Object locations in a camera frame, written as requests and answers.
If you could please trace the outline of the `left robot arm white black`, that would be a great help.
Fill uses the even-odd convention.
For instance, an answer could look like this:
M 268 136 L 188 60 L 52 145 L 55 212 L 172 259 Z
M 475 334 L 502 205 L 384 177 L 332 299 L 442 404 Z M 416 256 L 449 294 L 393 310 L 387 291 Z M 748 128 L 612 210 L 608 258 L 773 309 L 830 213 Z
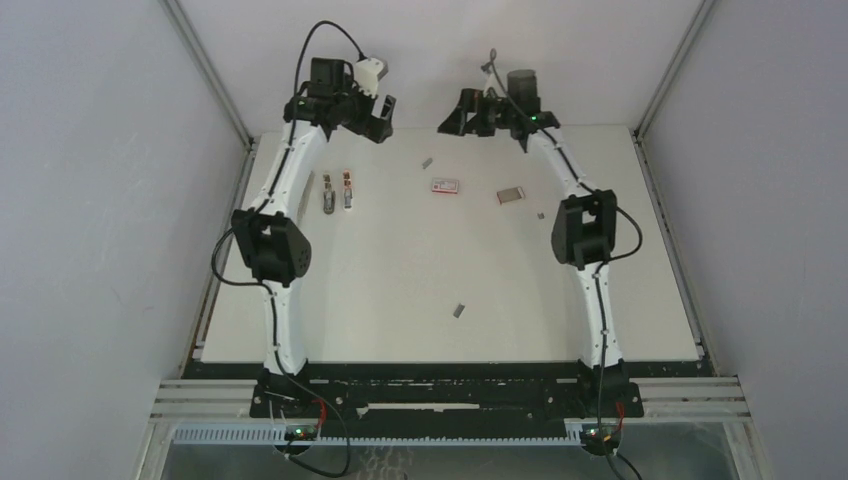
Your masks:
M 284 107 L 282 138 L 265 183 L 249 208 L 231 215 L 231 232 L 243 263 L 254 285 L 264 290 L 268 335 L 264 367 L 274 375 L 294 377 L 307 363 L 297 311 L 312 247 L 297 214 L 309 177 L 336 129 L 376 144 L 392 135 L 395 98 L 386 96 L 380 113 L 373 112 L 379 83 L 388 70 L 377 57 L 354 64 L 312 59 L 309 79 Z

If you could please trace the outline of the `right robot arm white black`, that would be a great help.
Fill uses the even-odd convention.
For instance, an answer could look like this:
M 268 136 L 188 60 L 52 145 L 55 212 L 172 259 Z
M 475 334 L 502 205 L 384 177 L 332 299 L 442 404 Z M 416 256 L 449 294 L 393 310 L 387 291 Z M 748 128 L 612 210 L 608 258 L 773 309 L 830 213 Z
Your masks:
M 462 89 L 457 106 L 438 131 L 492 137 L 506 130 L 524 153 L 551 167 L 562 191 L 551 247 L 556 260 L 574 274 L 586 320 L 585 350 L 577 362 L 578 402 L 589 415 L 605 415 L 617 403 L 615 387 L 628 382 L 609 299 L 617 196 L 592 185 L 573 158 L 559 121 L 541 107 L 535 71 L 514 70 L 501 77 L 492 63 L 481 69 L 487 77 L 484 87 Z

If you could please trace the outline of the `black and grey large stapler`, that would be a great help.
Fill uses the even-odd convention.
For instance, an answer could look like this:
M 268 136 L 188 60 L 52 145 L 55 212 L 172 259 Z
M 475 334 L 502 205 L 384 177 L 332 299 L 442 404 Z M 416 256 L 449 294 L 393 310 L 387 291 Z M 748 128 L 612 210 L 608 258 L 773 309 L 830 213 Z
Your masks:
M 303 222 L 303 218 L 308 209 L 308 204 L 311 196 L 311 191 L 315 181 L 315 172 L 310 171 L 306 183 L 304 185 L 304 189 L 302 191 L 302 195 L 300 197 L 300 202 L 298 204 L 297 216 L 296 216 L 296 224 L 300 226 Z

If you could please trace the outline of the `beige small stapler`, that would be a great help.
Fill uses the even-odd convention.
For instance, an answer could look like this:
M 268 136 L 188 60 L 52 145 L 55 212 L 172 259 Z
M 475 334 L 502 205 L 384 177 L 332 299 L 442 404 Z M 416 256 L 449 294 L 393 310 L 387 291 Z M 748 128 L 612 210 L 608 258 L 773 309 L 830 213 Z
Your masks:
M 336 191 L 332 185 L 331 175 L 328 172 L 322 175 L 322 179 L 324 185 L 322 209 L 326 215 L 331 215 L 335 211 Z

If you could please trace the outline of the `red white staple box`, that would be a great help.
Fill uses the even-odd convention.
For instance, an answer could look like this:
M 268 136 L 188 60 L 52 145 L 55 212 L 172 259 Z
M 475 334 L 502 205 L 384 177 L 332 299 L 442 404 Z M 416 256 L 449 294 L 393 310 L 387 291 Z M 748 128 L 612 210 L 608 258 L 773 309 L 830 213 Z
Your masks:
M 431 191 L 438 194 L 458 194 L 460 183 L 456 179 L 433 178 Z

